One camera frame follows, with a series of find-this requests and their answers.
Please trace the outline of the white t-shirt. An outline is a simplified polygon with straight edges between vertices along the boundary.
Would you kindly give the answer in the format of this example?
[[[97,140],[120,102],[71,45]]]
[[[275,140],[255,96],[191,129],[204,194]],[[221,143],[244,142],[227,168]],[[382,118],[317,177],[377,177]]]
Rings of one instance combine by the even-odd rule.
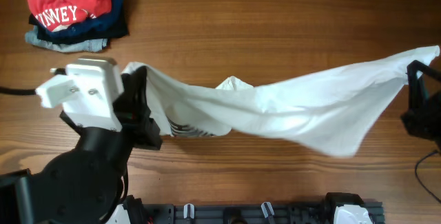
[[[408,84],[407,66],[429,65],[439,54],[434,45],[269,85],[228,77],[215,88],[182,83],[147,65],[145,95],[162,135],[196,138],[236,130],[351,157]]]

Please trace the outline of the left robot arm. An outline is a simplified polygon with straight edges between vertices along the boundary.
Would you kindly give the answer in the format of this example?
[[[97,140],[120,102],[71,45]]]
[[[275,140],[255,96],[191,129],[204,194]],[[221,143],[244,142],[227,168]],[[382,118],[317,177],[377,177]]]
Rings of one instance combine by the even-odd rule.
[[[159,150],[160,130],[147,106],[147,68],[124,73],[124,93],[113,107],[121,131],[75,125],[74,149],[52,159],[36,174],[1,175],[2,223],[104,223],[127,196],[127,161],[134,148]]]

